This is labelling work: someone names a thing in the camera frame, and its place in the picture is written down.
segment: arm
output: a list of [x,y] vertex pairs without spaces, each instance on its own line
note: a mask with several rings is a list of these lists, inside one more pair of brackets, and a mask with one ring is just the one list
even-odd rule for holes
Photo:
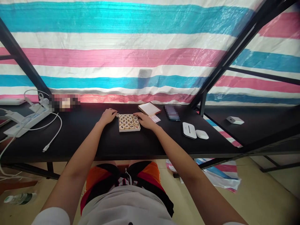
[[169,160],[184,181],[205,224],[247,224],[212,185],[195,161],[160,126],[141,112],[135,115],[140,117],[139,122],[143,127],[156,134]]
[[63,170],[41,211],[50,207],[62,208],[67,212],[70,224],[73,224],[81,192],[94,161],[102,130],[106,124],[114,119],[116,114],[116,110],[105,110],[101,119],[96,123]]

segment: drawstring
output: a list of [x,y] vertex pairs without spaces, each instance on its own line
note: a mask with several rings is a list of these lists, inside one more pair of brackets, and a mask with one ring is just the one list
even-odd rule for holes
[[130,176],[130,174],[127,172],[127,168],[125,168],[125,173],[127,173],[127,174],[128,174],[128,176],[129,176],[129,180],[130,180],[130,185],[132,185],[132,179],[131,179],[131,176]]

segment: water bottle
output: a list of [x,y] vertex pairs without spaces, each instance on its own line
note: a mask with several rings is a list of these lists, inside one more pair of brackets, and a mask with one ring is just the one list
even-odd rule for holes
[[9,203],[12,205],[25,205],[28,202],[33,202],[36,199],[36,193],[22,193],[18,195],[10,195],[5,200],[4,203]]

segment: white shirt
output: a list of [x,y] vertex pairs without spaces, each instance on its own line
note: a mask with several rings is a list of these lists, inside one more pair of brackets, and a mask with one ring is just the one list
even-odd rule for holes
[[[78,225],[175,225],[163,202],[150,191],[127,185],[91,200]],[[52,207],[40,212],[32,225],[70,225],[66,211]],[[225,225],[242,225],[226,223]]]

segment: blue stripe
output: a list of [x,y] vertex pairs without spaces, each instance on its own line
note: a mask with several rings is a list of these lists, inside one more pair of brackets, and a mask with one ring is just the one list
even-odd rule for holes
[[[27,76],[0,75],[1,86],[32,86]],[[128,88],[142,89],[145,87],[170,86],[174,88],[200,88],[206,77],[182,77],[158,75],[150,78],[138,77],[98,77],[98,78],[74,78],[74,77],[45,77],[41,76],[49,88]]]
[[300,57],[244,49],[232,65],[300,73]]
[[[202,162],[200,159],[196,159],[196,163],[197,163],[198,165],[200,165],[200,164],[202,164],[202,163],[204,163],[204,162]],[[222,178],[225,178],[225,179],[238,180],[238,178],[232,178],[232,177],[228,176],[227,174],[225,174],[223,171],[217,169],[216,167],[209,167],[209,168],[207,168],[207,170],[208,170],[209,172],[212,172],[212,173],[214,173],[214,174],[216,174],[216,175],[218,175],[218,176],[220,176],[220,177],[222,177]]]
[[241,7],[123,2],[0,5],[0,17],[11,32],[217,33],[237,36],[253,12]]
[[213,102],[242,102],[242,103],[273,103],[299,105],[300,98],[271,98],[239,94],[207,94],[206,101]]
[[211,126],[213,127],[217,127],[218,125],[215,124],[213,121],[211,121],[210,119],[205,120],[206,122],[208,122]]

